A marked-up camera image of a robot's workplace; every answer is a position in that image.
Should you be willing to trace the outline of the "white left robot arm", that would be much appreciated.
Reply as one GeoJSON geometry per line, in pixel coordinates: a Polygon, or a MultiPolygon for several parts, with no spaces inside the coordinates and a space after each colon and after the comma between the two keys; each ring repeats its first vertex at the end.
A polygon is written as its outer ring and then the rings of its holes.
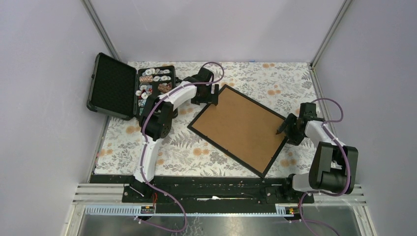
{"type": "Polygon", "coordinates": [[[155,164],[159,147],[171,131],[174,110],[186,101],[192,104],[218,104],[219,82],[224,78],[225,69],[217,62],[206,62],[196,75],[183,79],[174,89],[162,95],[151,95],[139,117],[144,138],[142,154],[133,174],[140,182],[134,189],[134,196],[140,202],[152,197],[152,189],[169,195],[150,183],[155,176],[155,164]]]}

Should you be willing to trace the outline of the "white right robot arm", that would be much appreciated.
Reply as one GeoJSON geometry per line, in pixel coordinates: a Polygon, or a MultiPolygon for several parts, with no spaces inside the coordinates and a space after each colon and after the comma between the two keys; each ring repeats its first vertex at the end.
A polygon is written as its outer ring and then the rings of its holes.
{"type": "Polygon", "coordinates": [[[301,103],[299,115],[289,114],[278,127],[276,133],[285,135],[288,144],[298,146],[309,138],[316,149],[310,171],[289,176],[290,184],[282,189],[284,200],[293,203],[302,192],[323,192],[329,196],[352,193],[358,150],[341,142],[327,123],[318,117],[315,103],[301,103]]]}

